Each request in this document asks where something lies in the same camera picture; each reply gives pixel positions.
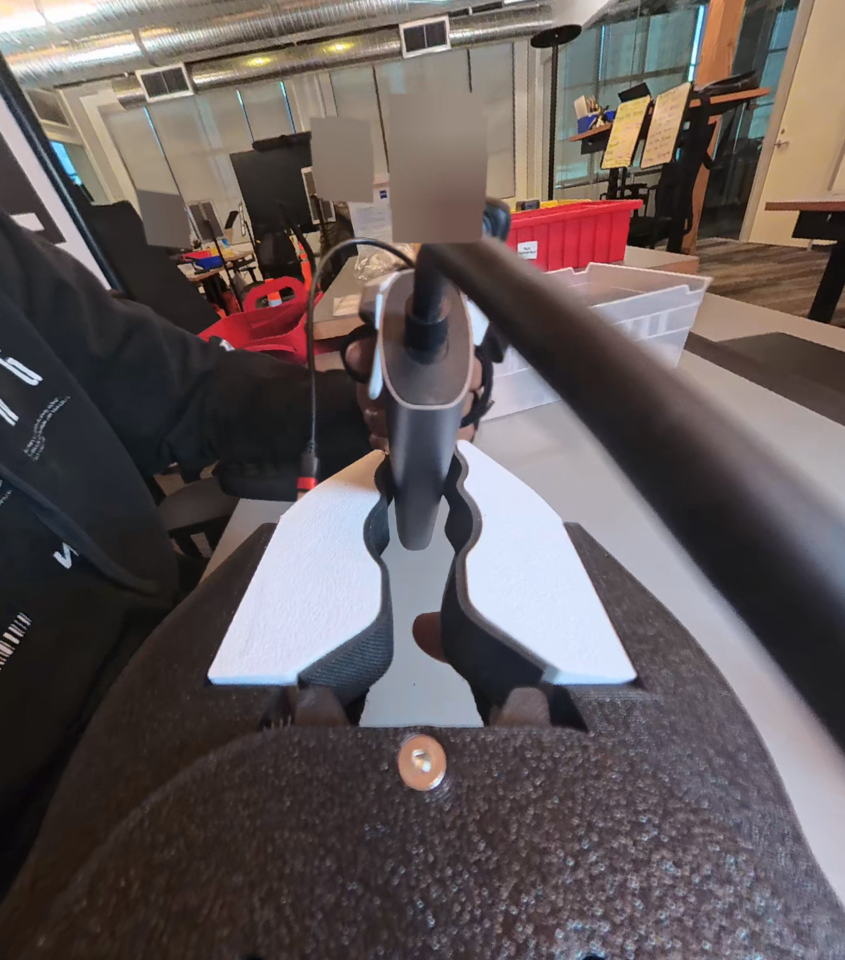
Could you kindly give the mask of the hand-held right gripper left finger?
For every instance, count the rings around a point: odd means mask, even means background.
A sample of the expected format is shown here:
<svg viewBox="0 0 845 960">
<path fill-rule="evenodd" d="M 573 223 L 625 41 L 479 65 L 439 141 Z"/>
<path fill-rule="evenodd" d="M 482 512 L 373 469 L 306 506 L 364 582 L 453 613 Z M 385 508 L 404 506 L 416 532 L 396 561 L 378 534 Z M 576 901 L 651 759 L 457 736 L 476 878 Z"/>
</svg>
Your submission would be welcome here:
<svg viewBox="0 0 845 960">
<path fill-rule="evenodd" d="M 372 451 L 283 514 L 208 668 L 213 686 L 325 688 L 348 707 L 387 672 L 388 479 Z"/>
</svg>

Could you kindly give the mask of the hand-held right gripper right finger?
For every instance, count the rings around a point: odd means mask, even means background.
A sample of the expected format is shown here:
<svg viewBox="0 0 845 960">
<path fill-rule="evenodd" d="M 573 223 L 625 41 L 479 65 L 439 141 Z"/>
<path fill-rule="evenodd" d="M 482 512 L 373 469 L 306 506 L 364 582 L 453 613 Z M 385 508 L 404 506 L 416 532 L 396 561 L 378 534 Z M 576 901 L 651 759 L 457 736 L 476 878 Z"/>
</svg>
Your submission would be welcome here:
<svg viewBox="0 0 845 960">
<path fill-rule="evenodd" d="M 621 690 L 638 673 L 559 514 L 471 442 L 447 475 L 440 642 L 478 707 L 513 690 Z"/>
</svg>

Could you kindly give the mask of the black usb cable red plugs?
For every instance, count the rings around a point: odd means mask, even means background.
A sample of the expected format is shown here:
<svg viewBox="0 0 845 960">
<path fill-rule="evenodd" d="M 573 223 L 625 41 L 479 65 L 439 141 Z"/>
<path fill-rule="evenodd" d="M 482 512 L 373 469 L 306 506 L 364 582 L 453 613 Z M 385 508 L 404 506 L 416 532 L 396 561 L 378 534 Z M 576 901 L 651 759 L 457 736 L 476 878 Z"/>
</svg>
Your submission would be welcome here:
<svg viewBox="0 0 845 960">
<path fill-rule="evenodd" d="M 414 266 L 414 260 L 405 251 L 396 247 L 391 242 L 381 241 L 369 237 L 355 237 L 346 239 L 335 246 L 332 246 L 320 259 L 316 261 L 312 255 L 311 248 L 307 245 L 305 237 L 300 239 L 303 243 L 303 250 L 310 260 L 311 279 L 306 299 L 306 311 L 304 318 L 304 332 L 306 345 L 306 371 L 308 374 L 309 385 L 309 425 L 308 437 L 299 459 L 298 472 L 296 476 L 296 500 L 302 500 L 305 495 L 312 492 L 319 483 L 319 438 L 318 438 L 318 391 L 316 382 L 316 348 L 315 348 L 315 306 L 316 295 L 319 292 L 322 273 L 332 258 L 343 253 L 350 248 L 357 248 L 365 245 L 371 248 L 379 249 L 407 267 Z"/>
</svg>

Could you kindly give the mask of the grey usb hub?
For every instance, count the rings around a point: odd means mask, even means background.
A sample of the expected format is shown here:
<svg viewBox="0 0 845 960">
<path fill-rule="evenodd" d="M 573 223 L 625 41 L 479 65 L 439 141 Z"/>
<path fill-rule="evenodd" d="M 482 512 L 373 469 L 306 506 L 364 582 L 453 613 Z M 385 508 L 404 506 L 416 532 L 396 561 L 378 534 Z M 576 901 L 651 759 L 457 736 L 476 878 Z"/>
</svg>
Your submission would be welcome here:
<svg viewBox="0 0 845 960">
<path fill-rule="evenodd" d="M 474 340 L 464 300 L 443 289 L 435 333 L 411 334 L 415 275 L 395 278 L 377 300 L 376 359 L 370 394 L 387 393 L 389 463 L 396 531 L 409 550 L 429 546 L 453 462 L 474 368 Z"/>
</svg>

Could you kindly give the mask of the clear storage bin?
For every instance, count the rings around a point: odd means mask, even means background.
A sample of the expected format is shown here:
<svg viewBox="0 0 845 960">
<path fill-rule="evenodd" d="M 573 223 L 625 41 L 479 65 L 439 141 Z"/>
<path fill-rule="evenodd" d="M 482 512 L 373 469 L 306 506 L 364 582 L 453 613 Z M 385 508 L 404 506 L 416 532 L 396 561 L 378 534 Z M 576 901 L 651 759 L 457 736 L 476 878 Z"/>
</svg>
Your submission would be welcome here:
<svg viewBox="0 0 845 960">
<path fill-rule="evenodd" d="M 671 370 L 679 363 L 712 282 L 703 275 L 596 262 L 583 270 L 564 268 L 546 275 Z M 511 346 L 493 365 L 490 399 L 487 421 L 559 402 L 557 393 Z"/>
</svg>

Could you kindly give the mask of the person's right hand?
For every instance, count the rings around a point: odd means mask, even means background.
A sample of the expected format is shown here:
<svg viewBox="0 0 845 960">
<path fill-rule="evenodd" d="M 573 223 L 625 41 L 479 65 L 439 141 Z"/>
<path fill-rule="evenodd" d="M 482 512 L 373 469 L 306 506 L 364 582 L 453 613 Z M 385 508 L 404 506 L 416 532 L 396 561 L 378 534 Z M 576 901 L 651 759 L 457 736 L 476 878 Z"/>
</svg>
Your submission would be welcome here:
<svg viewBox="0 0 845 960">
<path fill-rule="evenodd" d="M 437 663 L 446 664 L 441 629 L 441 615 L 438 611 L 422 613 L 416 617 L 412 626 L 412 635 L 416 646 Z"/>
</svg>

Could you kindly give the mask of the person's left hand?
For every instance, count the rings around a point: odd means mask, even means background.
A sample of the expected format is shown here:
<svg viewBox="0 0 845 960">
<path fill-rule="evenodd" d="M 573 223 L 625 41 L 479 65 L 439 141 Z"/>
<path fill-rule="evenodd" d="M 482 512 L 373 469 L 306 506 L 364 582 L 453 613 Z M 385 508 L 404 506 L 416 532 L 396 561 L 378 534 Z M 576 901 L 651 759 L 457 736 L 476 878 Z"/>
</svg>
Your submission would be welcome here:
<svg viewBox="0 0 845 960">
<path fill-rule="evenodd" d="M 374 364 L 375 348 L 367 341 L 352 344 L 345 354 L 346 363 L 351 368 L 351 376 L 356 381 L 356 398 L 368 431 L 368 441 L 375 450 L 388 453 L 390 449 L 387 419 L 387 397 L 381 389 L 378 395 L 371 395 L 370 377 Z"/>
</svg>

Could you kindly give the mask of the red basket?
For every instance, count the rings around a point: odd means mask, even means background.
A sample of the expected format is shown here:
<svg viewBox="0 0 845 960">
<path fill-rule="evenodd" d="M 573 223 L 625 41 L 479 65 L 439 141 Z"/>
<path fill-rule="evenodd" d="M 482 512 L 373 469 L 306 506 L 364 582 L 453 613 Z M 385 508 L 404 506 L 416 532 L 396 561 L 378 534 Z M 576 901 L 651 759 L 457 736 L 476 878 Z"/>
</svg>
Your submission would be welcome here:
<svg viewBox="0 0 845 960">
<path fill-rule="evenodd" d="M 309 285 L 296 277 L 264 280 L 244 292 L 242 311 L 220 315 L 198 336 L 203 342 L 219 342 L 235 350 L 305 366 L 308 296 Z"/>
</svg>

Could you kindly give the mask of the monitor on rolling stand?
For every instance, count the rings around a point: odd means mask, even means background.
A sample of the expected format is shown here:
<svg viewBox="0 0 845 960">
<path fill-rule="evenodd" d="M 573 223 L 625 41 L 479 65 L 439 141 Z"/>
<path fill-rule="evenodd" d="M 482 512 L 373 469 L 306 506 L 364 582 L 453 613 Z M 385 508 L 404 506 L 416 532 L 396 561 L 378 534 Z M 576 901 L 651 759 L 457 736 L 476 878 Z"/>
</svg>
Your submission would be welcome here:
<svg viewBox="0 0 845 960">
<path fill-rule="evenodd" d="M 303 170 L 311 167 L 311 133 L 254 141 L 229 156 L 255 237 L 287 230 L 315 230 Z"/>
</svg>

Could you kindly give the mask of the black floor lamp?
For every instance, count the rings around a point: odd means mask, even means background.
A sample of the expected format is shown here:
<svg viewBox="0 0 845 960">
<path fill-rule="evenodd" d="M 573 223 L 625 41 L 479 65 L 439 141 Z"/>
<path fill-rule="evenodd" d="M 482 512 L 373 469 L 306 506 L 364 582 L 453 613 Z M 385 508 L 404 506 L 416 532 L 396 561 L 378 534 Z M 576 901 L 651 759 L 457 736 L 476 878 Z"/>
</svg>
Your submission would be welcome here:
<svg viewBox="0 0 845 960">
<path fill-rule="evenodd" d="M 555 161 L 556 139 L 558 134 L 558 89 L 559 89 L 559 61 L 563 47 L 575 41 L 583 31 L 580 23 L 554 22 L 550 27 L 534 33 L 529 40 L 531 48 L 537 51 L 549 51 L 549 112 L 548 112 L 548 140 L 546 154 L 546 192 L 545 199 L 554 200 L 555 189 Z"/>
</svg>

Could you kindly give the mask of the person's black hoodie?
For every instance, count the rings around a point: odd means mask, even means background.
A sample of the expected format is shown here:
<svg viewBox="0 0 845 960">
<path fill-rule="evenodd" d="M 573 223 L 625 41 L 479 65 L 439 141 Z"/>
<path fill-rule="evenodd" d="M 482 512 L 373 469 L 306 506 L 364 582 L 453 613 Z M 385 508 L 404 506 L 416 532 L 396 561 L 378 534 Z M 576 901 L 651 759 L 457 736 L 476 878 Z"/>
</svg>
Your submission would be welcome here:
<svg viewBox="0 0 845 960">
<path fill-rule="evenodd" d="M 0 902 L 99 703 L 175 605 L 147 483 L 218 457 L 258 372 L 0 211 Z"/>
</svg>

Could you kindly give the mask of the yellow notice board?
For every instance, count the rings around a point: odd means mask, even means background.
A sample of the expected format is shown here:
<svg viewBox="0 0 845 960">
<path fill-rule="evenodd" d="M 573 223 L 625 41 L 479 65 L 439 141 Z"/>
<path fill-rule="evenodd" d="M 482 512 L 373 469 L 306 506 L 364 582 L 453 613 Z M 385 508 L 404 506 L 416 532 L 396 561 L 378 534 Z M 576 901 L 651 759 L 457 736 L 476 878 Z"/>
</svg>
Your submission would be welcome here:
<svg viewBox="0 0 845 960">
<path fill-rule="evenodd" d="M 627 169 L 632 164 L 645 116 L 651 104 L 650 94 L 622 101 L 619 104 L 602 157 L 602 170 Z"/>
</svg>

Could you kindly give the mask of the white door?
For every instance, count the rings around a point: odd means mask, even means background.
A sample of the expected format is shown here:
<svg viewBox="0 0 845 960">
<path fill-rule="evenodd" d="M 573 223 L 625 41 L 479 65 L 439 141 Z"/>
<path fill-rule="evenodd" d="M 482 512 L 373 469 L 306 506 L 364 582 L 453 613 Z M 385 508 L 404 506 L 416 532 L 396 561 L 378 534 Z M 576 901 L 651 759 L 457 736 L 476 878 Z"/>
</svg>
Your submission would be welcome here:
<svg viewBox="0 0 845 960">
<path fill-rule="evenodd" d="M 740 238 L 793 244 L 797 213 L 823 198 L 845 150 L 845 1 L 800 2 Z"/>
</svg>

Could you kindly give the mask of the wooden office desk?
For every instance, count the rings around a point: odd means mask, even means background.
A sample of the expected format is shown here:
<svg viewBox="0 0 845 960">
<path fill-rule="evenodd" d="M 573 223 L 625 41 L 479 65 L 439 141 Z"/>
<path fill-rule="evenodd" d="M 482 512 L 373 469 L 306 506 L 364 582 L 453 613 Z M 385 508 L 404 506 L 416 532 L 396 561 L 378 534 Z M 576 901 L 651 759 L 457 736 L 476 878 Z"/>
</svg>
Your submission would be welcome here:
<svg viewBox="0 0 845 960">
<path fill-rule="evenodd" d="M 828 260 L 808 312 L 808 319 L 830 323 L 845 288 L 845 195 L 768 200 L 766 212 L 795 212 L 793 239 L 831 241 Z"/>
</svg>

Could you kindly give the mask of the silver ceiling duct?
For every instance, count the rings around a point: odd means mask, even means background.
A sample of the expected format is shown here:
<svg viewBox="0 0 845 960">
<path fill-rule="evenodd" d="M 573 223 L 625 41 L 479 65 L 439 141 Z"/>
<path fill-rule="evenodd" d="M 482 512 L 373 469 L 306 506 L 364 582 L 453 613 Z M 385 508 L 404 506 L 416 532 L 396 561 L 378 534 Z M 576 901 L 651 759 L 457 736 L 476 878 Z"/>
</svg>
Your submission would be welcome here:
<svg viewBox="0 0 845 960">
<path fill-rule="evenodd" d="M 0 50 L 22 84 L 58 86 L 434 18 L 487 15 L 544 26 L 549 2 L 33 2 L 0 17 Z"/>
</svg>

